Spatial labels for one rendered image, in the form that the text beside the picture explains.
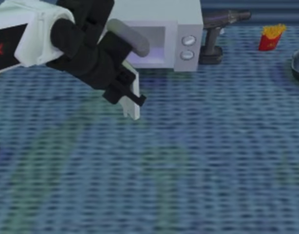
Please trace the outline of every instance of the white knob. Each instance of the white knob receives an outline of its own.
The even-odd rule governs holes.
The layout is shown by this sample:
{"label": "white knob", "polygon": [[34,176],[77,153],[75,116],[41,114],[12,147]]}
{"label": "white knob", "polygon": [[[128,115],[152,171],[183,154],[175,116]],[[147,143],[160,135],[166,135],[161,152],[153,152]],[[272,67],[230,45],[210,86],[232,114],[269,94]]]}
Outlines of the white knob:
{"label": "white knob", "polygon": [[185,46],[191,46],[195,44],[196,38],[194,36],[187,36],[182,38],[182,44]]}
{"label": "white knob", "polygon": [[186,50],[186,51],[183,51],[180,56],[181,56],[181,59],[183,59],[183,60],[191,60],[192,58],[194,58],[194,52],[190,51],[190,50]]}

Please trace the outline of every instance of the yellow fries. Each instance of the yellow fries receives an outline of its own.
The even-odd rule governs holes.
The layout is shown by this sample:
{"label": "yellow fries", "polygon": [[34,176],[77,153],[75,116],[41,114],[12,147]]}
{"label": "yellow fries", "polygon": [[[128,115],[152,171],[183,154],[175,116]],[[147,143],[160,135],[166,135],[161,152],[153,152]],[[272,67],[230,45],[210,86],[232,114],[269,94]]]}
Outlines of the yellow fries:
{"label": "yellow fries", "polygon": [[278,24],[274,26],[265,26],[263,27],[262,34],[269,39],[274,39],[278,37],[280,34],[282,34],[284,31],[286,31],[286,26],[284,24]]}

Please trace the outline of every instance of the red french fry box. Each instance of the red french fry box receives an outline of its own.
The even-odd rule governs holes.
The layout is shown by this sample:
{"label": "red french fry box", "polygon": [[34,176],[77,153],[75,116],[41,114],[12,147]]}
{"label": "red french fry box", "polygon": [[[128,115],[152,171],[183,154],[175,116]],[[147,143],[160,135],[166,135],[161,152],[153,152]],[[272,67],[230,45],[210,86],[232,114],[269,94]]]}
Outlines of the red french fry box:
{"label": "red french fry box", "polygon": [[266,35],[262,35],[259,44],[259,50],[260,51],[274,50],[280,40],[281,35],[282,33],[273,39],[268,38]]}

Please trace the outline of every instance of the drill handle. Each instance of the drill handle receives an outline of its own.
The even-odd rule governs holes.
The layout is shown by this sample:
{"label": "drill handle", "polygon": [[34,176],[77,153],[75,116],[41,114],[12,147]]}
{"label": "drill handle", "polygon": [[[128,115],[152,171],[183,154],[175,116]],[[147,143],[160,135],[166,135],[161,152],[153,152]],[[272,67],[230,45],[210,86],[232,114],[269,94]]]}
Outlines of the drill handle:
{"label": "drill handle", "polygon": [[221,27],[207,29],[206,41],[205,41],[205,55],[212,55],[214,53],[214,47],[217,42],[217,38],[220,35]]}

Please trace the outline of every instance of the drill base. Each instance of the drill base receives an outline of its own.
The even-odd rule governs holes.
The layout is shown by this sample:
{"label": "drill base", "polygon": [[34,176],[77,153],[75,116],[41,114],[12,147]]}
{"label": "drill base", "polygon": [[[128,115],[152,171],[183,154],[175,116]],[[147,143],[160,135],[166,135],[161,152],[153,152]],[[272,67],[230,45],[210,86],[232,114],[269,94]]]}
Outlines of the drill base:
{"label": "drill base", "polygon": [[223,57],[223,50],[220,46],[214,47],[214,53],[212,55],[205,55],[205,47],[202,46],[199,54],[199,64],[220,64]]}

